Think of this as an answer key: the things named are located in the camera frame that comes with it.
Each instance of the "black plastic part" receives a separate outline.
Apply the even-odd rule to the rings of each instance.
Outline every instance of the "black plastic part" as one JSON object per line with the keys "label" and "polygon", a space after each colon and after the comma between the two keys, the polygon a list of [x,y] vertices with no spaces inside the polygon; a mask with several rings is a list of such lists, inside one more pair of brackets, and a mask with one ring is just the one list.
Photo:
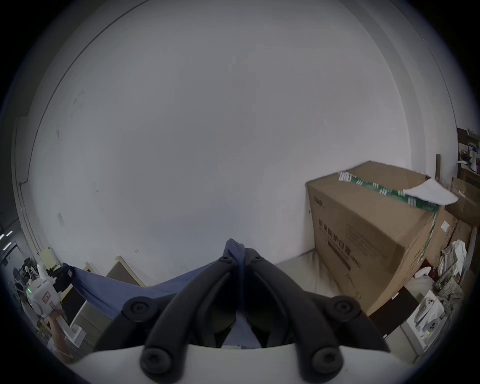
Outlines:
{"label": "black plastic part", "polygon": [[394,300],[387,301],[369,316],[381,335],[391,334],[413,313],[419,302],[403,287]]}
{"label": "black plastic part", "polygon": [[361,308],[358,301],[349,296],[335,296],[327,302],[325,311],[333,320],[345,323],[355,319]]}
{"label": "black plastic part", "polygon": [[[236,266],[235,259],[222,256],[192,280],[165,308],[150,332],[140,357],[142,370],[151,380],[174,383],[180,379],[195,313],[211,289],[219,281],[228,279],[230,273],[236,271]],[[158,366],[169,366],[169,369],[159,373]]]}
{"label": "black plastic part", "polygon": [[255,250],[246,249],[240,305],[237,262],[222,256],[178,294],[128,300],[97,342],[95,351],[145,345],[140,365],[158,383],[181,376],[188,344],[220,348],[242,308],[261,346],[295,343],[300,374],[326,382],[338,374],[338,348],[389,351],[360,305],[347,296],[303,291]]}
{"label": "black plastic part", "polygon": [[[325,383],[334,378],[343,366],[339,343],[305,292],[287,274],[248,248],[245,249],[245,279],[246,287],[255,279],[262,281],[274,294],[279,306],[285,309],[293,330],[302,379]],[[248,288],[245,299],[246,312],[249,313],[252,292]],[[251,311],[249,320],[255,321]]]}
{"label": "black plastic part", "polygon": [[52,277],[56,277],[53,287],[57,292],[63,292],[71,284],[74,276],[75,269],[68,264],[63,263],[61,268],[56,269],[50,274]]}
{"label": "black plastic part", "polygon": [[[382,335],[369,317],[360,309],[360,305],[355,299],[349,296],[328,298],[311,292],[306,292],[306,295],[317,309],[325,314],[325,318],[340,345],[390,352]],[[352,310],[349,313],[346,313],[345,309],[342,309],[343,306],[339,305],[339,303],[345,303],[345,301],[350,302]]]}
{"label": "black plastic part", "polygon": [[[113,319],[108,328],[102,333],[95,344],[94,351],[123,349],[144,345],[158,316],[174,297],[175,294],[157,299],[136,297],[128,300],[123,305],[120,314]],[[149,309],[142,311],[138,304],[146,304]]]}
{"label": "black plastic part", "polygon": [[224,275],[208,292],[193,321],[194,344],[220,348],[236,322],[237,284]]}
{"label": "black plastic part", "polygon": [[147,323],[156,317],[158,306],[149,297],[134,297],[128,300],[122,308],[123,315],[134,323]]}

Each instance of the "blue fabric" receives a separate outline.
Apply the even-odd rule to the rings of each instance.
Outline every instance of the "blue fabric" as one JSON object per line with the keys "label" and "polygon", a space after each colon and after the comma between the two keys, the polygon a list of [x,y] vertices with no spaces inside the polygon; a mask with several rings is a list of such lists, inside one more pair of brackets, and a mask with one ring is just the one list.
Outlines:
{"label": "blue fabric", "polygon": [[[243,316],[244,298],[243,283],[245,271],[245,247],[233,239],[229,239],[223,251],[224,256],[237,260],[239,273],[239,310],[237,322],[230,331],[224,345],[240,345],[244,348],[260,348],[260,344]],[[137,296],[152,299],[180,292],[188,283],[195,279],[210,264],[175,277],[152,287],[140,287],[105,276],[96,275],[83,269],[75,268],[72,285],[82,297],[110,319],[115,318],[124,303]]]}

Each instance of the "white wall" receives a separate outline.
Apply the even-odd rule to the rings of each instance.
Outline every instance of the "white wall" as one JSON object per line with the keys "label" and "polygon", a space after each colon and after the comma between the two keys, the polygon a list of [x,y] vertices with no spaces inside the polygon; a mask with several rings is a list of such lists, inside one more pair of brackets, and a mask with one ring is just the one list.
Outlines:
{"label": "white wall", "polygon": [[[456,176],[457,126],[449,92],[437,64],[437,62],[442,63],[442,59],[432,55],[419,31],[412,26],[394,3],[383,0],[342,1],[363,21],[366,28],[369,28],[369,22],[378,24],[379,29],[371,32],[371,35],[375,41],[378,41],[377,44],[382,48],[387,61],[390,59],[389,66],[392,72],[399,72],[396,83],[404,106],[415,101],[413,107],[416,108],[410,109],[414,113],[408,121],[410,145],[412,153],[415,148],[423,154],[424,169],[422,170],[418,165],[415,166],[414,163],[412,168],[434,177],[436,154],[441,154],[440,177],[443,182],[449,184],[451,177]],[[388,39],[390,47],[387,44],[382,45],[379,34],[383,34]],[[445,46],[442,48],[441,52],[450,53]],[[392,55],[391,50],[394,50],[396,57]],[[461,73],[458,65],[456,73]],[[470,89],[466,88],[464,91],[469,95]]]}
{"label": "white wall", "polygon": [[[21,126],[22,122],[26,121],[25,116],[28,114],[40,81],[58,50],[77,26],[96,10],[103,1],[76,1],[51,23],[25,57],[0,111],[0,163],[2,164],[0,168],[0,211],[4,213],[0,220],[3,224],[6,224],[11,223],[16,218],[20,219],[26,241],[28,241],[27,248],[30,248],[34,256],[41,251],[42,243],[48,246],[48,240],[44,236],[36,217],[35,208],[29,205],[32,199],[26,196],[22,202],[18,198],[16,172],[18,172],[20,177],[19,181],[23,181],[24,176],[26,178],[29,153],[35,132],[29,131],[28,134],[20,136],[20,139],[27,140],[24,145],[17,143],[19,144],[19,159],[21,161],[18,163],[19,167],[13,172],[12,170],[15,170],[14,151],[12,151],[15,148],[15,143],[13,143],[15,140],[14,132],[17,125]],[[26,212],[24,204],[27,204],[28,212]],[[35,225],[34,233],[30,228],[30,218]]]}
{"label": "white wall", "polygon": [[153,283],[233,237],[279,262],[313,247],[306,181],[370,159],[429,170],[411,152],[412,136],[430,143],[422,96],[406,106],[409,64],[391,68],[399,43],[379,46],[346,2],[149,1],[59,84],[134,3],[77,29],[22,132],[39,127],[23,188],[63,261],[106,273],[122,255]]}

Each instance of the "white paper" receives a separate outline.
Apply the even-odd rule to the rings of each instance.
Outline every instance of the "white paper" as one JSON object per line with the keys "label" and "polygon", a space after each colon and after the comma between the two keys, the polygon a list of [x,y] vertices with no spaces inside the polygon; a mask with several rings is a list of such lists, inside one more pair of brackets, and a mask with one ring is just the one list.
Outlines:
{"label": "white paper", "polygon": [[447,233],[449,228],[450,228],[450,224],[444,221],[442,224],[442,229],[444,230],[444,232]]}
{"label": "white paper", "polygon": [[[415,311],[413,311],[410,317],[401,325],[402,330],[405,332],[405,335],[409,339],[416,353],[419,355],[424,353],[432,344],[432,342],[437,338],[447,319],[447,317],[444,315],[443,305],[440,303],[440,301],[432,293],[431,290],[427,292],[425,297],[432,298],[435,300],[435,302],[433,303],[427,314],[422,317],[422,320],[419,322],[419,324],[415,322],[415,317],[419,312],[421,304],[416,307]],[[428,332],[425,332],[423,330],[427,322],[430,322],[434,318],[439,317],[443,317],[443,319],[440,320],[440,323],[432,333],[429,334]]]}
{"label": "white paper", "polygon": [[466,256],[467,249],[465,248],[465,243],[462,240],[453,241],[447,248],[442,250],[442,256],[440,257],[440,263],[437,268],[438,276],[443,276],[453,265],[452,261],[454,261],[456,267],[452,271],[452,276],[455,277],[458,275],[460,277]]}
{"label": "white paper", "polygon": [[457,196],[442,187],[435,179],[428,179],[414,188],[404,189],[403,192],[405,195],[439,205],[453,204],[458,200]]}

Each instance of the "brown cardboard box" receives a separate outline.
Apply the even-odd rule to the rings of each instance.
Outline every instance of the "brown cardboard box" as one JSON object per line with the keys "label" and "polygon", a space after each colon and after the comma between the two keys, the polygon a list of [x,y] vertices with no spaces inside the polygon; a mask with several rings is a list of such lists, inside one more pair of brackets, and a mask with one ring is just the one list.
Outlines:
{"label": "brown cardboard box", "polygon": [[465,248],[468,250],[468,244],[470,243],[470,234],[472,233],[472,227],[467,223],[464,223],[462,220],[459,220],[456,224],[455,230],[453,231],[452,238],[450,239],[448,245],[453,241],[462,240],[465,243]]}
{"label": "brown cardboard box", "polygon": [[440,207],[432,239],[425,253],[425,259],[427,259],[433,269],[438,267],[442,249],[448,246],[457,222],[458,219],[456,217],[445,211],[443,206]]}
{"label": "brown cardboard box", "polygon": [[[350,172],[395,190],[426,180],[372,161]],[[433,213],[338,178],[333,174],[307,183],[315,248],[344,294],[370,315],[417,271]]]}
{"label": "brown cardboard box", "polygon": [[448,205],[445,209],[471,227],[478,228],[480,224],[480,189],[454,177],[450,191],[458,196],[458,201]]}

